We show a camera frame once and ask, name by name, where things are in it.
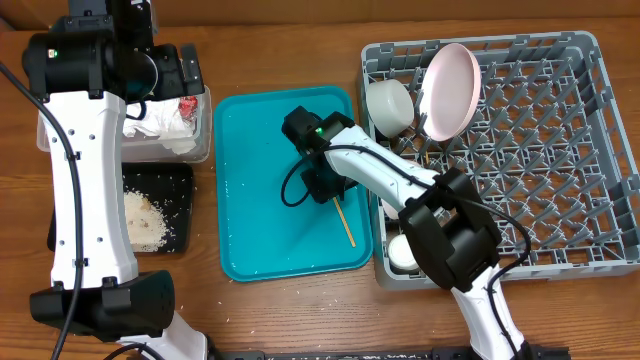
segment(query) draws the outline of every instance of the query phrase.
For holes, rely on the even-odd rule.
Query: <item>chopstick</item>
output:
[[[351,247],[356,247],[356,242],[353,240],[353,235],[351,235],[347,219],[344,218],[344,214],[342,213],[342,208],[340,207],[340,203],[338,203],[337,197],[333,198],[333,203],[336,204],[336,209],[338,209],[338,214],[340,214],[340,219],[342,219],[342,225],[344,225],[344,229],[347,231],[347,236],[349,236],[349,240],[351,241]]]

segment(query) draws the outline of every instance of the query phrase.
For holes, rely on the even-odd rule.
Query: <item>white mug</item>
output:
[[[413,122],[411,95],[398,80],[369,84],[365,98],[371,121],[382,135],[394,137]]]

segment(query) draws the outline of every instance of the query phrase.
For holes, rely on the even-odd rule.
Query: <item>dish rack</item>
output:
[[[460,43],[482,71],[473,121],[459,136],[435,142],[422,130],[426,114],[386,139],[372,126],[369,84],[397,79],[415,104],[425,70],[439,49]],[[640,268],[640,176],[625,135],[598,43],[587,32],[377,43],[362,50],[361,122],[401,157],[440,172],[459,168],[482,199],[520,221],[533,250],[505,275],[574,279],[624,275]],[[370,213],[378,283],[390,290],[432,288],[422,272],[399,274],[387,239],[401,233],[374,197]],[[451,215],[443,213],[442,221]],[[524,249],[520,233],[496,218],[501,264]]]

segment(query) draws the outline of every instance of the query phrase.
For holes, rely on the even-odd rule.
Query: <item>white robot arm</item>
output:
[[[368,148],[428,185],[433,185],[433,178],[438,175],[436,171],[414,166],[383,148],[367,136],[359,126],[345,128],[331,138],[330,142],[331,146],[356,145]],[[364,185],[398,212],[404,209],[404,204],[408,199],[417,199],[427,190],[409,182],[405,177],[368,153],[354,150],[332,150],[327,151],[325,156],[336,173]],[[491,311],[489,295],[486,291],[489,280],[498,270],[498,265],[487,268],[473,281],[473,286],[468,291],[460,291],[455,287],[451,289],[469,327],[471,347],[484,360],[510,360],[514,358],[513,351],[502,335]],[[524,337],[511,319],[499,280],[493,285],[493,290],[500,319],[502,319],[519,351]]]
[[[450,258],[451,262],[478,261],[478,264],[473,264],[477,266],[464,264],[463,268],[467,271],[477,271],[480,269],[480,271],[476,272],[473,276],[468,276],[467,283],[454,283],[452,282],[453,280],[448,278],[449,274],[442,276],[440,272],[450,271],[446,264],[440,268],[431,267],[428,258],[429,255],[432,255],[431,253],[425,256],[420,255],[423,251],[429,252],[430,246],[437,247],[442,246],[442,244],[437,244],[435,241],[437,231],[434,231],[432,235],[424,231],[424,228],[420,227],[421,224],[412,223],[412,221],[420,221],[415,219],[421,218],[410,217],[411,215],[405,211],[405,208],[408,208],[408,204],[412,204],[411,207],[414,209],[416,205],[419,205],[416,204],[416,200],[425,198],[425,194],[427,194],[429,190],[420,184],[429,187],[435,186],[437,176],[440,175],[438,172],[414,166],[403,160],[377,144],[360,127],[354,125],[352,122],[350,123],[349,119],[337,113],[330,115],[326,120],[319,121],[317,116],[299,107],[285,118],[283,133],[296,145],[298,151],[302,154],[310,154],[316,151],[322,151],[324,153],[326,163],[330,167],[330,170],[327,169],[326,166],[323,167],[324,164],[322,162],[315,162],[314,168],[308,170],[309,172],[323,172],[321,176],[316,176],[317,178],[324,179],[330,177],[330,173],[334,172],[337,176],[355,180],[393,206],[400,213],[401,221],[403,215],[409,218],[405,223],[401,222],[401,226],[405,230],[405,233],[407,233],[407,238],[409,239],[414,256],[418,261],[418,265],[420,265],[421,269],[438,285],[450,288],[453,292],[469,326],[471,346],[475,353],[484,360],[511,360],[515,358],[516,354],[514,354],[511,349],[507,338],[502,334],[497,319],[491,310],[489,294],[487,292],[489,280],[499,270],[495,249],[497,244],[489,244],[490,246],[493,245],[492,251],[495,253],[495,257],[492,258],[494,263],[487,266],[487,264],[480,262],[479,258],[474,256],[475,254],[464,254],[465,250],[461,249],[461,247],[467,246],[465,241],[475,241],[474,235],[470,230],[466,233],[459,231],[452,235],[456,238],[452,240],[451,244],[454,245],[453,247],[460,247],[454,250],[463,255],[461,255],[462,258],[458,259],[455,259],[452,255]],[[313,178],[313,176],[303,173],[303,180],[309,188],[311,195],[314,197],[314,200],[317,202],[324,202],[343,190],[334,189],[336,190],[336,194],[332,194],[331,189],[326,188],[321,189],[321,191],[316,191],[317,189],[313,188],[316,184],[313,181],[309,181],[309,178]],[[438,208],[439,205],[436,204],[436,206],[432,207],[434,208],[432,209],[433,212],[439,211],[439,209],[435,209]],[[424,207],[424,209],[418,209],[417,211],[424,212],[423,210],[426,209],[427,208]],[[488,217],[488,221],[495,226],[490,216]],[[417,230],[418,237],[421,237],[421,239],[416,240],[415,231],[414,234],[412,234],[408,228]],[[486,240],[486,237],[480,236],[478,239],[482,241]],[[498,316],[508,331],[516,347],[516,351],[519,352],[524,344],[524,337],[511,319],[511,314],[509,313],[499,280],[494,283],[493,292]]]
[[[138,272],[124,218],[120,156],[127,103],[204,92],[195,47],[183,46],[180,59],[175,46],[153,44],[150,0],[69,0],[69,8],[71,16],[29,41],[23,54],[29,91],[12,81],[41,110],[53,168],[51,288],[31,295],[31,315],[62,329],[52,358],[69,331],[143,344],[145,356],[205,360],[212,344],[174,311],[169,273]]]

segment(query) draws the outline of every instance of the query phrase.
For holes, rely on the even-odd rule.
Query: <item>pink plate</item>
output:
[[[427,114],[427,135],[444,141],[460,134],[475,114],[480,84],[476,57],[460,44],[443,47],[429,64],[422,83],[420,112]]]

